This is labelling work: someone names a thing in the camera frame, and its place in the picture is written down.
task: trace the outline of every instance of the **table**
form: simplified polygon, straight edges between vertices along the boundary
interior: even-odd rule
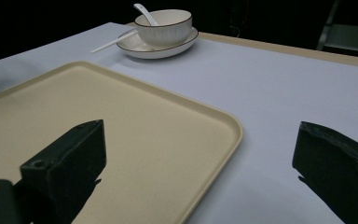
[[[117,46],[109,22],[0,60],[0,91],[63,64],[88,61],[227,111],[243,140],[188,223],[342,223],[292,167],[301,121],[358,141],[358,58],[200,34],[187,51],[141,60]]]

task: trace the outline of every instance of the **beige tray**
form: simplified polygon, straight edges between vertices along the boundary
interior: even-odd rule
[[[181,223],[242,139],[229,114],[98,65],[68,63],[0,93],[0,178],[103,119],[107,165],[75,223]]]

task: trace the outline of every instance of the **saucer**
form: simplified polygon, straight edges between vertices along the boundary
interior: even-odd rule
[[[122,34],[121,36],[126,35],[127,33],[130,33],[132,31],[133,30],[129,30],[128,32]],[[141,59],[160,59],[160,58],[171,57],[175,54],[187,50],[196,42],[198,36],[199,36],[199,31],[196,28],[192,27],[190,35],[188,36],[187,40],[184,43],[179,44],[177,46],[173,46],[173,47],[150,46],[144,43],[144,41],[142,41],[141,37],[139,37],[138,34],[118,42],[117,46],[131,57],[141,58]]]

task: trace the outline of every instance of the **bowl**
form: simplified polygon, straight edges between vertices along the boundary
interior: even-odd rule
[[[135,19],[140,38],[150,46],[172,47],[182,44],[190,35],[193,17],[190,12],[181,9],[151,11],[158,23],[151,26],[144,15]]]

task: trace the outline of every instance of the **spoon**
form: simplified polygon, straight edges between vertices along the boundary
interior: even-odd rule
[[[90,51],[90,53],[95,53],[95,52],[97,52],[97,51],[100,51],[101,49],[106,49],[107,47],[109,47],[109,46],[111,46],[111,45],[114,45],[114,44],[116,44],[116,43],[118,43],[118,42],[120,42],[120,41],[122,41],[122,40],[124,40],[124,39],[127,39],[127,38],[130,37],[130,36],[136,35],[136,34],[138,34],[138,31],[137,31],[137,30],[134,30],[134,31],[132,31],[132,32],[129,32],[128,34],[123,35],[122,37],[119,37],[119,38],[117,38],[116,40],[112,40],[111,42],[109,42],[109,43],[107,43],[107,44],[105,44],[105,45],[102,45],[102,46],[98,47],[97,49],[94,49],[94,50]]]
[[[144,16],[149,21],[151,26],[158,26],[158,23],[156,22],[156,20],[152,17],[152,15],[150,15],[149,11],[147,11],[147,9],[144,6],[142,6],[139,3],[136,3],[133,6],[136,9],[138,9],[142,14],[144,14]]]
[[[144,16],[147,18],[147,20],[149,21],[150,25],[151,26],[158,26],[158,23],[155,21],[155,19],[152,17],[152,15],[150,15],[149,11],[147,11],[147,9],[142,6],[141,4],[137,3],[137,4],[134,4],[133,5],[136,9],[138,9],[142,14],[144,14]],[[134,30],[132,32],[129,32],[128,34],[126,35],[123,35],[122,37],[119,37],[105,45],[102,45],[100,47],[98,47],[97,49],[94,49],[92,51],[90,51],[90,53],[95,53],[97,51],[100,51],[101,49],[106,49],[107,47],[111,46],[111,45],[114,45],[124,39],[127,39],[128,37],[130,36],[133,36],[133,35],[136,35],[138,34],[138,31],[137,30]]]

